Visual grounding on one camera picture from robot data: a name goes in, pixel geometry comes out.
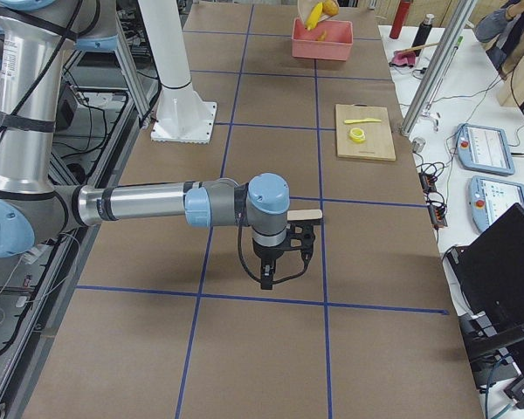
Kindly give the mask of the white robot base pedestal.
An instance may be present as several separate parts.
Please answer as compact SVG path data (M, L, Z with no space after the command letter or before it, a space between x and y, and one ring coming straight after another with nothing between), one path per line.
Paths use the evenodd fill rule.
M139 7L162 85L151 138L209 143L217 104L202 100L192 84L177 2L141 0Z

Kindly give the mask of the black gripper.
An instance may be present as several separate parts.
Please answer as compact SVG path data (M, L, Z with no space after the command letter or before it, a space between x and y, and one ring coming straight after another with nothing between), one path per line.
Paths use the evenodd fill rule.
M269 291L273 288L274 272L277 261L284 253L297 251L303 264L304 273L314 254L314 225L307 223L287 223L276 235L263 235L252 230L254 253L260 259L260 288Z

